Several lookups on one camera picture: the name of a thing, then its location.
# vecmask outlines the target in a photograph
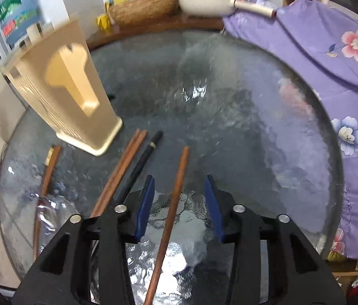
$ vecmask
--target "silver screw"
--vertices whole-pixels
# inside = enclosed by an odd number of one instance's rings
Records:
[[[245,206],[241,204],[236,204],[233,206],[233,210],[237,213],[243,213],[245,211]]]
[[[278,217],[278,219],[279,219],[280,222],[283,222],[284,224],[287,224],[290,221],[289,216],[287,216],[286,214],[281,214]]]
[[[71,216],[69,220],[72,224],[77,224],[78,222],[80,222],[81,219],[82,219],[81,216],[79,216],[78,214],[74,214]]]
[[[124,204],[120,204],[114,208],[114,211],[116,211],[116,213],[124,213],[127,211],[127,207]]]

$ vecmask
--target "blue plastic bottle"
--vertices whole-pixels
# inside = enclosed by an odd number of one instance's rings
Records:
[[[36,22],[42,22],[38,0],[0,0],[0,25],[11,47]]]

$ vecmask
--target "blue gripper pad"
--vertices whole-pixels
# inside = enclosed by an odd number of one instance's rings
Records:
[[[148,175],[145,180],[144,188],[141,191],[142,198],[140,209],[137,214],[137,228],[135,229],[134,238],[139,242],[145,234],[147,228],[149,213],[151,211],[152,201],[155,195],[155,179]]]
[[[223,221],[220,206],[215,196],[216,183],[211,175],[208,175],[205,181],[204,196],[206,198],[207,211],[210,214],[211,222],[213,224],[214,233],[218,239],[224,241]]]

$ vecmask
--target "blue flower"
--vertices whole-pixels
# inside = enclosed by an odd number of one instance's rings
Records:
[[[356,119],[350,116],[345,117],[341,121],[334,118],[331,124],[338,136],[340,149],[344,151],[346,155],[350,156],[358,151],[358,128],[356,128]]]

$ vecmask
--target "red label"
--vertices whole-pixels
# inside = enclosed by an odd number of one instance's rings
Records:
[[[16,28],[15,21],[9,21],[4,27],[3,27],[3,33],[7,37],[10,35],[10,33]]]

